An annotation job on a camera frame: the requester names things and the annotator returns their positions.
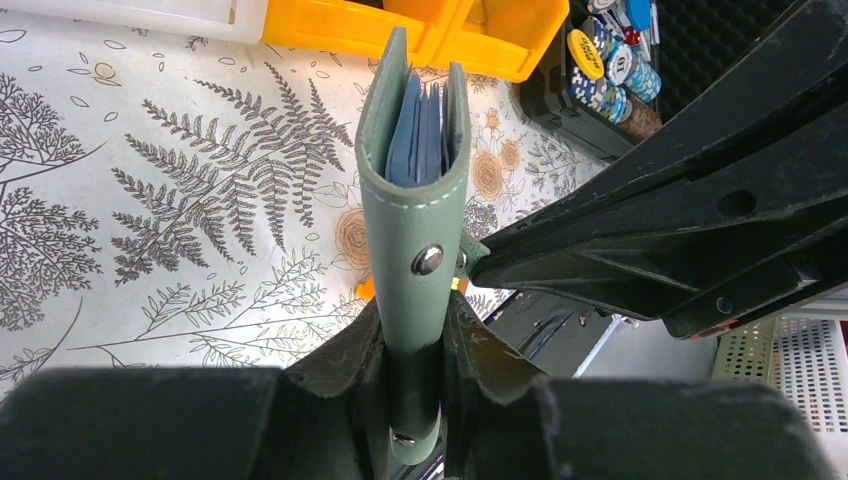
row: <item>tablecloth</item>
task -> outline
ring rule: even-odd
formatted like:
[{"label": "tablecloth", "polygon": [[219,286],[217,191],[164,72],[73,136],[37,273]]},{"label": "tablecloth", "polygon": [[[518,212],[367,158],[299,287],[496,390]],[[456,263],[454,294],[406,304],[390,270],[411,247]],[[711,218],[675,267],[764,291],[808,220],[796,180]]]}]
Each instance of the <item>tablecloth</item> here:
[{"label": "tablecloth", "polygon": [[[0,59],[0,392],[61,366],[285,367],[359,313],[377,60],[6,9]],[[467,81],[474,236],[603,168],[510,84]],[[485,316],[505,293],[467,295]]]}]

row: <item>blue poker chip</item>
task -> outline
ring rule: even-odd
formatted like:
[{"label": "blue poker chip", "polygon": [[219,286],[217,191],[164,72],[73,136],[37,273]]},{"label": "blue poker chip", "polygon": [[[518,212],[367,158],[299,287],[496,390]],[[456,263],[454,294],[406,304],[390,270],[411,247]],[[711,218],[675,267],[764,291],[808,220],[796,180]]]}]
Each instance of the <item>blue poker chip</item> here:
[{"label": "blue poker chip", "polygon": [[636,68],[636,57],[630,45],[621,43],[610,53],[606,61],[606,75],[613,85],[621,85],[627,77],[633,75]]},{"label": "blue poker chip", "polygon": [[575,65],[571,72],[571,85],[569,87],[571,95],[579,100],[584,105],[590,105],[592,98],[597,91],[597,83],[589,80],[589,77],[580,70],[580,67]]},{"label": "blue poker chip", "polygon": [[590,16],[585,22],[583,22],[583,25],[580,26],[580,30],[582,30],[583,33],[592,40],[595,48],[598,49],[598,53],[601,54],[601,60],[606,60],[612,51],[609,43],[611,34],[607,31],[600,20]]},{"label": "blue poker chip", "polygon": [[603,13],[615,6],[619,0],[589,0],[586,4],[589,13]]},{"label": "blue poker chip", "polygon": [[598,113],[601,114],[602,117],[609,119],[613,113],[615,113],[616,109],[616,89],[619,87],[615,87],[610,85],[607,91],[604,93],[603,100],[601,105],[598,107]]},{"label": "blue poker chip", "polygon": [[610,57],[610,55],[612,55],[612,52],[614,52],[615,49],[619,47],[619,45],[624,43],[624,40],[619,38],[618,35],[614,34],[613,32],[610,32],[609,30],[607,30],[607,35],[608,35],[607,44],[606,44],[607,52],[606,52],[606,56],[604,56],[604,60],[608,59]]},{"label": "blue poker chip", "polygon": [[657,74],[651,65],[642,60],[637,59],[636,68],[633,73],[625,79],[624,84],[645,103],[651,102],[660,93],[662,88],[662,79]]},{"label": "blue poker chip", "polygon": [[621,87],[613,87],[615,94],[613,96],[613,105],[610,110],[609,121],[618,123],[624,118],[624,112],[627,110],[627,93]]},{"label": "blue poker chip", "polygon": [[651,28],[650,0],[624,0],[624,13],[637,32]]},{"label": "blue poker chip", "polygon": [[596,112],[600,112],[604,106],[604,97],[607,93],[607,81],[605,78],[595,80],[595,94],[589,101],[589,108]]}]

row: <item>orange object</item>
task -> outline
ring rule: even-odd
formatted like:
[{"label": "orange object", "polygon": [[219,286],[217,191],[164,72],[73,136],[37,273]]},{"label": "orange object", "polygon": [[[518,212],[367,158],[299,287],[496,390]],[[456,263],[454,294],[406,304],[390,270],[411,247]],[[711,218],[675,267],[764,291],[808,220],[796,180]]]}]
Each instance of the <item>orange object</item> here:
[{"label": "orange object", "polygon": [[415,65],[521,82],[568,15],[568,0],[383,0],[383,10],[344,0],[268,0],[262,41],[380,58],[406,28]]},{"label": "orange object", "polygon": [[[459,290],[460,292],[465,293],[465,291],[468,289],[468,284],[469,282],[467,279],[460,280],[458,278],[454,278],[452,288],[454,290]],[[356,286],[356,296],[365,300],[366,302],[370,302],[371,299],[374,298],[374,295],[376,295],[376,292],[374,290],[374,279],[371,277],[371,275],[368,275],[368,278],[366,278],[364,282]]]},{"label": "orange object", "polygon": [[377,292],[374,290],[374,278],[368,275],[364,282],[356,286],[356,296],[370,302]]}]

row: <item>fern print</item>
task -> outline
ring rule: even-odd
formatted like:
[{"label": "fern print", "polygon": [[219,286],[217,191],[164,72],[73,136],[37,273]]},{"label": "fern print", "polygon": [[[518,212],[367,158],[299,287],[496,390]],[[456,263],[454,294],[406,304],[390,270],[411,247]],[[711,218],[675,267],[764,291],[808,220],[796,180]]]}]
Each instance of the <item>fern print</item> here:
[{"label": "fern print", "polygon": [[189,353],[203,351],[204,367],[253,367],[262,358],[259,353],[251,352],[252,349],[258,350],[258,347],[251,348],[247,344],[230,342],[206,335],[195,335],[195,337],[189,341],[191,344],[196,344]]},{"label": "fern print", "polygon": [[280,267],[273,267],[273,280],[262,282],[253,294],[253,302],[227,326],[235,324],[244,314],[281,308],[288,314],[318,313],[324,306],[322,296],[327,289],[318,282],[318,277],[327,272],[327,267],[318,262],[318,254],[302,250],[283,258]]},{"label": "fern print", "polygon": [[61,290],[91,288],[102,273],[94,239],[75,232],[99,227],[81,211],[48,205],[18,188],[0,199],[0,326],[21,330],[44,319],[41,303]]},{"label": "fern print", "polygon": [[82,160],[79,139],[59,126],[59,113],[41,94],[25,92],[0,73],[0,184],[39,175]]},{"label": "fern print", "polygon": [[309,355],[341,329],[337,325],[304,320],[291,320],[282,325],[270,325],[262,329],[256,339],[246,342],[259,347],[264,357],[274,357],[284,365]]},{"label": "fern print", "polygon": [[117,286],[150,274],[155,266],[176,271],[183,260],[208,267],[204,242],[227,261],[234,260],[233,243],[256,255],[253,225],[260,205],[283,251],[290,205],[303,226],[314,225],[315,179],[327,165],[344,171],[336,142],[352,147],[353,141],[346,127],[329,115],[311,80],[307,105],[273,66],[266,66],[279,91],[279,106],[264,106],[260,95],[195,81],[232,104],[243,126],[219,128],[218,118],[178,115],[144,100],[150,118],[194,150],[165,149],[126,135],[129,146],[170,183],[157,185],[120,168],[112,170],[116,181],[149,212],[113,213],[131,233],[112,238],[122,252],[115,257]]},{"label": "fern print", "polygon": [[56,353],[56,350],[59,349],[59,346],[62,345],[65,339],[68,338],[68,334],[71,333],[74,325],[76,325],[80,312],[82,311],[82,301],[83,299],[80,299],[74,319],[71,320],[71,324],[53,348],[39,348],[37,350],[24,348],[20,354],[12,355],[12,359],[14,360],[13,363],[9,364],[7,367],[0,365],[0,381],[11,380],[15,385],[17,385],[26,377],[32,375],[43,367],[44,364],[50,360],[50,357]]},{"label": "fern print", "polygon": [[341,328],[344,328],[356,320],[363,308],[365,308],[365,300],[351,291],[347,297],[339,296],[339,301],[333,305],[330,315],[336,317],[336,322],[341,325]]},{"label": "fern print", "polygon": [[109,351],[106,347],[96,347],[101,352],[109,355],[109,360],[112,362],[112,368],[159,368],[159,364],[156,365],[147,365],[146,363],[126,363],[122,362],[120,358],[116,357],[111,351]]},{"label": "fern print", "polygon": [[533,157],[524,171],[535,177],[533,186],[540,192],[550,184],[556,198],[563,198],[577,189],[577,166],[582,162],[563,143],[541,135],[527,152]]},{"label": "fern print", "polygon": [[516,216],[515,216],[514,219],[512,219],[512,221],[518,221],[518,220],[520,220],[524,217],[527,217],[527,216],[541,210],[542,208],[550,205],[553,202],[554,201],[552,199],[548,199],[548,198],[535,199],[535,200],[531,201],[530,205],[528,205],[526,208],[522,208],[522,209],[516,211],[515,212]]},{"label": "fern print", "polygon": [[479,73],[468,74],[468,86],[471,87],[474,93],[484,93],[490,88],[497,87],[499,83],[500,81],[497,78],[487,77]]},{"label": "fern print", "polygon": [[148,296],[148,307],[143,307],[144,316],[150,320],[147,330],[136,340],[144,338],[153,330],[174,318],[185,318],[195,328],[201,324],[212,326],[216,318],[226,318],[241,306],[246,297],[241,295],[244,285],[237,282],[213,284],[209,291],[191,293],[190,285],[177,284],[176,288],[157,289],[156,297]]},{"label": "fern print", "polygon": [[468,304],[481,319],[492,314],[503,302],[512,295],[512,290],[485,289],[483,293],[468,295]]}]

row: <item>green leather wallet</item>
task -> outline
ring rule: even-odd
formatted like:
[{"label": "green leather wallet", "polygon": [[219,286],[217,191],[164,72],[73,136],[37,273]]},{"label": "green leather wallet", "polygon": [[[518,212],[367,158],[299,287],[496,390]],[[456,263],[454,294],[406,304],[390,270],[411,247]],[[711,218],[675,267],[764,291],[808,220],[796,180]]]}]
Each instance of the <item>green leather wallet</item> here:
[{"label": "green leather wallet", "polygon": [[438,342],[460,253],[470,127],[465,76],[454,63],[443,93],[450,169],[419,188],[386,181],[389,144],[409,75],[406,32],[396,28],[365,101],[356,160],[388,358],[392,450],[399,461],[414,464],[429,455],[438,438]]}]

